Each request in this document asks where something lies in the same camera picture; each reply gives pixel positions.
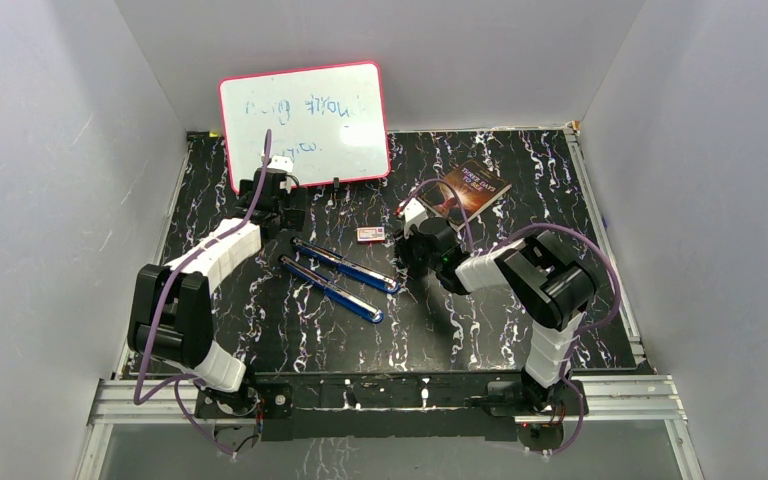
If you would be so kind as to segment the small red staple box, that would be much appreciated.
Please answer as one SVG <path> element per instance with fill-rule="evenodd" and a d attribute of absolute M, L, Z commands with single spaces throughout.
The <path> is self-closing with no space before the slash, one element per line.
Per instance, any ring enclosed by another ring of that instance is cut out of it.
<path fill-rule="evenodd" d="M 356 240 L 359 243 L 378 243 L 387 239 L 385 229 L 378 227 L 360 227 L 356 230 Z"/>

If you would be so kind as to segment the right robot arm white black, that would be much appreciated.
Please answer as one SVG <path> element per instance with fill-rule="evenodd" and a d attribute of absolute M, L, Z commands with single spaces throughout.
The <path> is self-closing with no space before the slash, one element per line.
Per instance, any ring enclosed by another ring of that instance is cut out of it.
<path fill-rule="evenodd" d="M 490 383 L 484 402 L 489 410 L 547 414 L 563 399 L 570 369 L 566 356 L 599 282 L 560 234 L 592 244 L 572 229 L 548 223 L 528 225 L 477 255 L 461 248 L 453 227 L 442 218 L 395 234 L 397 260 L 411 275 L 433 273 L 445 290 L 457 295 L 507 287 L 530 316 L 533 333 L 521 384 Z"/>

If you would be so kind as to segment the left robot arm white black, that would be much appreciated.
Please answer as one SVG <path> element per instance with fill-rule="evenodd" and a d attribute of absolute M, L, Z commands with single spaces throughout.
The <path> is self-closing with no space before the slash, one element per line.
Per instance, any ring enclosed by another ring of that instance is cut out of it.
<path fill-rule="evenodd" d="M 257 387 L 244 380 L 246 365 L 214 335 L 213 293 L 247 259 L 285 230 L 304 225 L 306 190 L 289 158 L 272 158 L 239 184 L 232 214 L 196 246 L 137 274 L 127 334 L 130 350 L 193 375 L 220 392 L 235 416 L 254 411 Z"/>

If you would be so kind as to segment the whiteboard with pink frame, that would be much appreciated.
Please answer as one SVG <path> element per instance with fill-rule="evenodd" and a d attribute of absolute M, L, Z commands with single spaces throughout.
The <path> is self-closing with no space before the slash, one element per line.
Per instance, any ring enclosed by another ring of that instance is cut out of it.
<path fill-rule="evenodd" d="M 266 139 L 304 186 L 380 179 L 392 170 L 374 62 L 226 78 L 218 93 L 234 189 L 260 167 Z"/>

